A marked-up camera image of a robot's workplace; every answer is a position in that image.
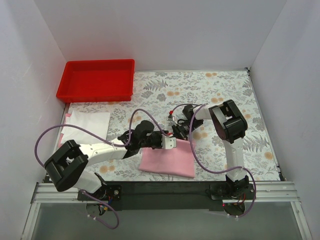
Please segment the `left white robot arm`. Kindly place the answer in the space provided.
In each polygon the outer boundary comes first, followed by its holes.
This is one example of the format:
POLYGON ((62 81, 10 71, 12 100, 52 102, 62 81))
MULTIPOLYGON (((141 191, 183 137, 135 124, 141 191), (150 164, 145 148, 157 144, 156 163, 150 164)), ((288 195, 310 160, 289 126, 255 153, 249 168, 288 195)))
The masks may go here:
POLYGON ((132 157, 141 148, 162 149, 163 137, 169 131, 155 131, 154 128, 152 122, 143 120, 134 129, 113 139, 111 145, 104 142, 78 144, 75 140, 68 140, 44 163, 44 168, 58 192, 77 188, 96 199, 105 200, 110 196, 107 183, 100 174, 90 172, 86 167, 132 157))

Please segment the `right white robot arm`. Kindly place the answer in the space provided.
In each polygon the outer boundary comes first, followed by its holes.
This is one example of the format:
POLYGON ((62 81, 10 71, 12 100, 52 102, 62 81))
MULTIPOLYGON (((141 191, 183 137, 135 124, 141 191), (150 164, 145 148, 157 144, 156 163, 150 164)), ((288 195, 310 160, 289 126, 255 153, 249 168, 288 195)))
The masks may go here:
POLYGON ((198 165, 208 173, 225 174, 225 182, 216 193, 221 196, 241 196, 249 188, 249 177, 244 165, 243 143, 248 129, 247 121, 233 100, 220 105, 184 104, 182 111, 185 119, 172 125, 173 136, 189 141, 192 154, 198 165), (222 140, 227 169, 212 171, 203 166, 198 159, 192 141, 192 132, 199 128, 204 120, 211 120, 218 137, 222 140))

